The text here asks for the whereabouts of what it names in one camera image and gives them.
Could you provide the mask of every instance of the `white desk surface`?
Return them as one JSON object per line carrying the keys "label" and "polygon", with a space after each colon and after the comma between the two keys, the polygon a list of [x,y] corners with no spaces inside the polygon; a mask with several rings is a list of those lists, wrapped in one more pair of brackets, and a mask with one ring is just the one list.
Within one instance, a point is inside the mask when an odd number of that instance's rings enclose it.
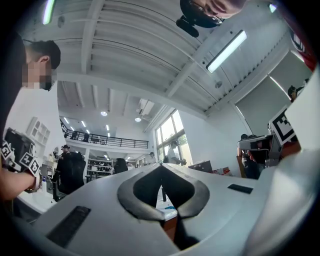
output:
{"label": "white desk surface", "polygon": [[44,193],[42,190],[38,190],[35,193],[23,191],[17,198],[39,214],[45,213],[57,203],[52,194]]}

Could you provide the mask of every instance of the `fluorescent light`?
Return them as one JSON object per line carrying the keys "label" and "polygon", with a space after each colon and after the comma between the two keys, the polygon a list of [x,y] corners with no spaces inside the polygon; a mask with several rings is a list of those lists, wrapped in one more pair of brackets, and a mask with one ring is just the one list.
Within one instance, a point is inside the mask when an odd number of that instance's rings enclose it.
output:
{"label": "fluorescent light", "polygon": [[45,9],[44,9],[44,15],[43,15],[43,25],[47,25],[51,22],[52,13],[55,5],[55,0],[47,0]]}
{"label": "fluorescent light", "polygon": [[288,97],[289,101],[291,101],[291,98],[289,97],[289,95],[287,94],[287,92],[281,87],[281,85],[273,78],[269,75],[269,77],[271,78],[272,81],[274,81],[274,83],[279,86],[279,88],[285,93],[285,95]]}
{"label": "fluorescent light", "polygon": [[207,65],[210,73],[213,73],[220,65],[247,39],[244,30],[240,32],[217,54],[217,56]]}
{"label": "fluorescent light", "polygon": [[273,5],[272,3],[270,3],[269,9],[270,9],[270,12],[274,13],[274,11],[277,9],[277,7],[275,5]]}

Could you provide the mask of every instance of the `office chair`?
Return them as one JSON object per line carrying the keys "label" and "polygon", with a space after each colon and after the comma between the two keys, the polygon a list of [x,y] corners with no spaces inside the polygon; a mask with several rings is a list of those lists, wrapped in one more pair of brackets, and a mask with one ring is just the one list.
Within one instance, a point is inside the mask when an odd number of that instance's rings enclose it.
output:
{"label": "office chair", "polygon": [[80,152],[71,152],[68,157],[59,159],[57,170],[51,179],[53,183],[53,199],[56,202],[85,184],[83,180],[85,166],[86,161],[83,160]]}

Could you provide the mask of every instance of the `recessed ceiling light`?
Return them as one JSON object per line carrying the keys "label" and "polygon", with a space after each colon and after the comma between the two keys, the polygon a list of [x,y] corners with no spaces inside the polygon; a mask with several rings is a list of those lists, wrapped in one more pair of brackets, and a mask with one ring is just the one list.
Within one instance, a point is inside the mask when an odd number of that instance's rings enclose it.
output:
{"label": "recessed ceiling light", "polygon": [[269,4],[269,9],[270,9],[270,12],[274,13],[275,10],[277,9],[277,7],[275,5],[273,5],[272,3]]}
{"label": "recessed ceiling light", "polygon": [[240,30],[238,34],[214,57],[206,66],[210,73],[213,73],[220,65],[247,39],[244,30]]}

